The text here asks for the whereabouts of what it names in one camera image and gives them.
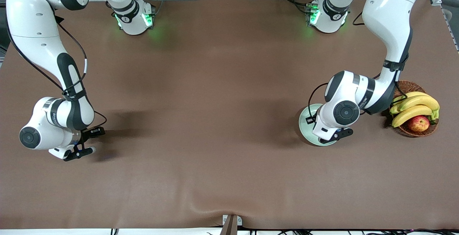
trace table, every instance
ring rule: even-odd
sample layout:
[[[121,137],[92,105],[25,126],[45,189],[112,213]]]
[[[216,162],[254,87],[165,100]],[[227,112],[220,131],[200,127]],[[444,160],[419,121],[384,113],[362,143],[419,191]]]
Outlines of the table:
[[[382,67],[383,43],[351,25],[364,2],[335,34],[306,27],[285,0],[166,1],[154,30],[134,37],[104,3],[57,11],[87,52],[84,83],[107,134],[92,141],[96,154],[67,163],[24,148],[18,133],[34,104],[60,92],[10,48],[0,70],[0,228],[202,227],[223,214],[254,229],[459,228],[459,57],[428,0],[412,10],[402,79],[440,102],[436,133],[404,137],[365,115],[326,148],[298,136],[316,86]]]

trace red apple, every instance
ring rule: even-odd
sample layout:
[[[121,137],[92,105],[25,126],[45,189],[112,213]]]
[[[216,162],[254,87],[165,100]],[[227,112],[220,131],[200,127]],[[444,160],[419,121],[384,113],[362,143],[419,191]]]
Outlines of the red apple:
[[[415,116],[408,120],[408,128],[414,132],[423,132],[430,126],[430,121],[425,116]]]

